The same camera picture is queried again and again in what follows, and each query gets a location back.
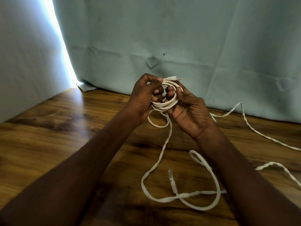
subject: person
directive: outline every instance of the person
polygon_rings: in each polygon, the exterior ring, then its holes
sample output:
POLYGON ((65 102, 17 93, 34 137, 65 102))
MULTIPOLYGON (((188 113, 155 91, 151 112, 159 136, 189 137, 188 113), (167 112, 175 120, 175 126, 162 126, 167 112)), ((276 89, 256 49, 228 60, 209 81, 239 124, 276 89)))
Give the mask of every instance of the person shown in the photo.
MULTIPOLYGON (((144 74, 127 105, 80 150, 40 177, 0 212, 1 225, 75 225, 96 183, 131 132, 163 99, 162 78, 144 74)), ((192 137, 246 225, 301 225, 301 210, 264 179, 211 118, 203 99, 181 83, 168 114, 192 137)), ((166 89, 166 99, 174 96, 166 89)))

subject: white wall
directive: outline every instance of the white wall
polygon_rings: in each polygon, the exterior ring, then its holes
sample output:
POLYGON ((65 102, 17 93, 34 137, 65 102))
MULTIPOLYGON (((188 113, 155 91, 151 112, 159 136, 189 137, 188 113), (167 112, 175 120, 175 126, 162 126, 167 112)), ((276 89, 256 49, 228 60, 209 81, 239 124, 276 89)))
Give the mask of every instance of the white wall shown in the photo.
POLYGON ((0 0, 0 123, 71 87, 43 0, 0 0))

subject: person's left hand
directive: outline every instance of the person's left hand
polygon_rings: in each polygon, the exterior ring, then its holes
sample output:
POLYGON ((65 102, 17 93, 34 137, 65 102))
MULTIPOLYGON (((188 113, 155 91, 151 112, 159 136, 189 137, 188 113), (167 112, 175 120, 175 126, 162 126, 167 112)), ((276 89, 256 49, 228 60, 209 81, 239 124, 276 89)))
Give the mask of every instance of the person's left hand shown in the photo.
POLYGON ((146 120, 152 108, 151 100, 153 102, 162 101, 162 93, 164 91, 161 86, 162 82, 162 78, 146 73, 135 83, 126 109, 138 116, 139 125, 146 120))

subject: cable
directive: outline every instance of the cable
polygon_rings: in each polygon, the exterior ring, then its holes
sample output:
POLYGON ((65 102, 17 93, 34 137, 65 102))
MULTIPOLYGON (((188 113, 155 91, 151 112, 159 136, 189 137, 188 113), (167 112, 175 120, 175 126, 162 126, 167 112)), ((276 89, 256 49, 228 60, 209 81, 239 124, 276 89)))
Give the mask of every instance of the cable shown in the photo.
MULTIPOLYGON (((210 210, 210 209, 214 208, 214 207, 218 204, 219 199, 220 199, 220 195, 221 195, 221 194, 226 194, 227 191, 226 191, 226 190, 220 190, 219 183, 218 183, 218 181, 217 181, 217 179, 216 179, 215 174, 214 174, 213 171, 212 171, 212 168, 209 166, 209 164, 206 162, 206 160, 205 160, 198 152, 196 152, 196 151, 191 150, 191 151, 189 152, 189 155, 191 156, 191 158, 192 158, 194 161, 196 161, 196 162, 198 162, 199 164, 201 164, 202 166, 206 167, 206 169, 209 171, 209 173, 211 174, 211 176, 212 176, 212 178, 213 178, 213 180, 214 180, 214 183, 215 183, 215 185, 216 185, 216 191, 195 191, 195 192, 192 192, 192 193, 190 193, 190 194, 188 194, 188 193, 181 193, 181 194, 179 194, 179 193, 178 193, 178 190, 177 190, 177 187, 176 187, 176 185, 175 185, 175 180, 174 180, 174 177, 173 177, 173 174, 172 174, 172 170, 171 170, 171 169, 168 171, 168 174, 169 174, 169 180, 170 180, 170 183, 171 183, 171 186, 172 186, 172 190, 173 190, 173 192, 175 193, 175 196, 156 199, 156 198, 154 198, 152 195, 150 195, 150 193, 148 192, 148 190, 146 189, 146 187, 145 187, 145 185, 144 185, 144 183, 143 183, 143 181, 148 177, 148 175, 149 175, 154 169, 156 169, 156 167, 159 165, 159 163, 160 163, 160 161, 161 161, 161 159, 162 159, 162 157, 163 157, 163 153, 164 153, 164 150, 165 150, 165 148, 166 148, 166 145, 167 145, 167 143, 168 143, 168 141, 169 141, 169 139, 170 139, 170 137, 171 137, 171 134, 172 134, 172 122, 171 122, 171 120, 170 120, 168 114, 164 114, 163 112, 165 112, 165 111, 171 109, 174 105, 177 104, 178 100, 177 100, 177 95, 176 95, 175 89, 176 89, 177 87, 180 87, 180 86, 179 86, 178 84, 176 84, 175 82, 172 82, 172 81, 174 81, 174 80, 180 80, 180 79, 181 79, 180 76, 172 76, 172 77, 163 79, 162 85, 172 86, 172 87, 174 88, 174 97, 173 97, 170 101, 164 102, 164 103, 155 103, 155 102, 152 102, 153 110, 151 110, 151 111, 149 112, 149 114, 151 114, 151 112, 152 112, 152 111, 155 111, 155 110, 160 111, 161 114, 162 114, 164 117, 166 117, 167 124, 164 125, 164 126, 156 125, 156 124, 154 124, 154 123, 150 120, 149 115, 148 115, 148 121, 149 121, 152 125, 154 125, 155 127, 157 127, 157 128, 165 128, 165 127, 167 127, 168 125, 170 125, 170 131, 169 131, 168 138, 167 138, 167 140, 165 141, 165 143, 164 143, 164 145, 163 145, 163 148, 162 148, 162 151, 161 151, 161 153, 160 153, 160 156, 159 156, 158 161, 157 161, 157 162, 155 163, 155 165, 154 165, 148 172, 146 172, 145 175, 142 177, 142 179, 141 179, 141 187, 142 187, 142 190, 143 190, 143 192, 145 193, 145 195, 146 195, 149 199, 151 199, 151 200, 153 200, 153 201, 157 201, 157 202, 161 202, 161 203, 167 203, 167 202, 171 202, 171 201, 173 201, 173 200, 175 200, 175 199, 179 199, 181 202, 183 202, 183 204, 187 205, 187 206, 190 207, 190 208, 193 208, 193 209, 196 209, 196 210, 200 210, 200 211, 210 210), (194 206, 194 205, 188 203, 187 201, 185 201, 185 200, 183 199, 183 198, 188 198, 188 197, 195 196, 195 195, 200 195, 200 194, 204 194, 204 195, 216 194, 216 197, 215 197, 215 200, 212 202, 212 204, 209 205, 209 206, 206 206, 206 207, 194 206)), ((276 139, 273 139, 273 138, 271 138, 271 137, 267 137, 267 136, 263 135, 262 133, 256 131, 254 128, 252 128, 251 125, 248 123, 248 121, 247 121, 247 119, 246 119, 246 116, 245 116, 245 113, 244 113, 244 109, 243 109, 243 104, 242 104, 241 102, 237 103, 236 106, 235 106, 233 109, 231 109, 228 113, 226 113, 226 114, 224 114, 224 115, 222 115, 222 116, 218 116, 218 115, 211 114, 211 113, 210 113, 210 115, 211 115, 211 117, 213 118, 213 120, 216 122, 216 119, 215 119, 214 117, 226 117, 226 116, 228 116, 230 113, 232 113, 232 112, 236 109, 237 106, 239 106, 239 104, 241 104, 243 118, 244 118, 246 124, 249 126, 249 128, 250 128, 251 130, 253 130, 253 131, 256 132, 257 134, 259 134, 259 135, 261 135, 261 136, 263 136, 263 137, 265 137, 265 138, 267 138, 267 139, 269 139, 269 140, 272 140, 272 141, 274 141, 274 142, 276 142, 276 143, 279 143, 279 144, 281 144, 281 145, 283 145, 283 146, 285 146, 285 147, 289 147, 289 148, 292 148, 292 149, 294 149, 294 150, 301 151, 301 149, 299 149, 299 148, 288 146, 287 144, 281 143, 280 141, 278 141, 278 140, 276 140, 276 139)), ((277 163, 277 162, 269 162, 269 163, 266 163, 266 164, 264 164, 264 165, 262 165, 262 166, 256 167, 255 170, 262 170, 263 168, 266 168, 266 167, 268 167, 268 166, 270 166, 270 165, 273 165, 273 164, 282 167, 282 168, 284 169, 284 171, 285 171, 286 173, 288 173, 288 175, 290 176, 290 178, 291 178, 294 182, 296 182, 296 184, 297 184, 298 186, 301 187, 301 183, 298 182, 298 180, 297 180, 293 175, 291 175, 291 173, 289 172, 289 170, 288 170, 286 167, 284 167, 282 164, 280 164, 280 163, 277 163)))

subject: wood grain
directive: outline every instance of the wood grain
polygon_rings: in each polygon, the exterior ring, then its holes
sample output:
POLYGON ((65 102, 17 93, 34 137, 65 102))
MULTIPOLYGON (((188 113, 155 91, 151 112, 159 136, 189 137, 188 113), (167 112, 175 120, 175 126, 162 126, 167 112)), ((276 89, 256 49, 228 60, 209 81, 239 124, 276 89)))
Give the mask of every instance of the wood grain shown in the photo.
MULTIPOLYGON (((82 93, 79 89, 69 89, 2 123, 0 207, 81 148, 125 106, 128 98, 128 95, 104 90, 82 93)), ((222 114, 219 110, 210 111, 222 114)), ((166 123, 160 114, 152 114, 151 119, 158 125, 166 123)), ((301 148, 300 124, 249 116, 247 119, 259 132, 301 148)), ((219 118, 217 122, 254 167, 276 161, 301 180, 301 152, 257 135, 240 114, 219 118)), ((168 133, 168 127, 158 129, 148 122, 135 129, 100 179, 84 209, 82 225, 238 225, 227 195, 223 195, 214 209, 206 212, 190 209, 179 200, 157 203, 145 196, 141 178, 158 160, 168 133)), ((196 148, 194 141, 173 122, 163 160, 145 180, 154 197, 173 195, 167 173, 170 168, 180 192, 215 189, 209 172, 188 154, 196 148)), ((301 207, 301 189, 280 168, 269 167, 261 174, 301 207)), ((188 201, 205 206, 213 199, 214 196, 198 196, 188 198, 188 201)))

